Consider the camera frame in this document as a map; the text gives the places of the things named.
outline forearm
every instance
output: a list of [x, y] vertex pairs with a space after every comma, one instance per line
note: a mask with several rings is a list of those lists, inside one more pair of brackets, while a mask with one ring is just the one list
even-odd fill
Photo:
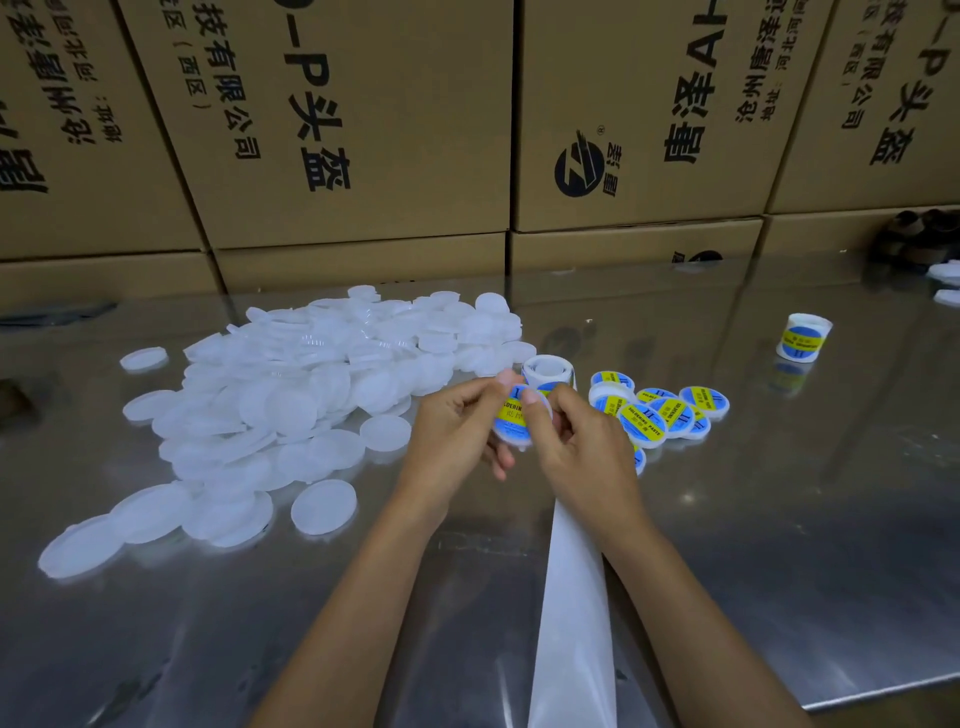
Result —
[[250, 728], [371, 726], [433, 521], [393, 498]]
[[809, 728], [809, 717], [652, 524], [602, 544], [685, 728]]

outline left hand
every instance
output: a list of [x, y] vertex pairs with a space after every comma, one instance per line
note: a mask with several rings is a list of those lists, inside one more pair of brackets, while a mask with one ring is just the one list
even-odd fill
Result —
[[523, 377], [505, 369], [496, 377], [465, 381], [424, 397], [403, 458], [397, 494], [426, 508], [439, 524], [464, 478], [480, 458], [498, 480], [515, 460], [491, 432], [511, 388]]

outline stainless steel table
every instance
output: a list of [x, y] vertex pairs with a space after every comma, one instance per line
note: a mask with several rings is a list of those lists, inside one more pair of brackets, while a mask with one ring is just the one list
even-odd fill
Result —
[[[706, 384], [732, 411], [664, 448], [648, 508], [720, 606], [807, 707], [960, 672], [960, 312], [912, 277], [860, 280], [852, 255], [389, 283], [390, 297], [505, 290], [524, 338], [668, 389]], [[0, 379], [35, 411], [0, 425], [0, 725], [232, 728], [296, 646], [391, 492], [397, 462], [348, 473], [360, 508], [336, 538], [273, 494], [262, 539], [227, 552], [175, 533], [69, 583], [36, 558], [72, 522], [172, 478], [124, 402], [179, 386], [180, 350], [247, 305], [320, 295], [132, 302], [91, 321], [0, 331]], [[835, 323], [820, 361], [774, 355], [787, 314]], [[172, 353], [130, 376], [119, 357]], [[359, 426], [359, 420], [350, 421]], [[477, 472], [424, 556], [378, 721], [524, 726], [553, 500], [533, 458]], [[609, 578], [621, 725], [666, 725], [656, 670]]]

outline hand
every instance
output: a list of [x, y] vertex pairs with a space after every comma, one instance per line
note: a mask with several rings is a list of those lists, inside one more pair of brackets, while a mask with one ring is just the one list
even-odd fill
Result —
[[436, 520], [483, 457], [503, 480], [515, 460], [491, 427], [515, 384], [523, 377], [505, 369], [494, 377], [465, 381], [420, 401], [410, 445], [403, 458], [397, 494]]
[[565, 384], [550, 393], [554, 419], [529, 390], [523, 417], [540, 466], [560, 502], [603, 548], [647, 523], [636, 484], [634, 447], [615, 417], [587, 404]]

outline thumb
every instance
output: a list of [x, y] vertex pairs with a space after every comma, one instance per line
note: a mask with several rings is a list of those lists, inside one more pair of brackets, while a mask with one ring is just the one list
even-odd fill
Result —
[[482, 433], [484, 438], [487, 437], [487, 433], [493, 427], [493, 420], [496, 419], [497, 413], [510, 395], [512, 385], [506, 383], [507, 379], [505, 373], [501, 372], [495, 379], [488, 382], [465, 422], [471, 430]]
[[553, 418], [543, 406], [543, 401], [537, 392], [530, 388], [524, 389], [520, 394], [520, 401], [523, 403], [523, 419], [526, 420], [530, 437], [540, 453], [562, 448], [564, 445], [560, 442], [557, 430], [553, 426]]

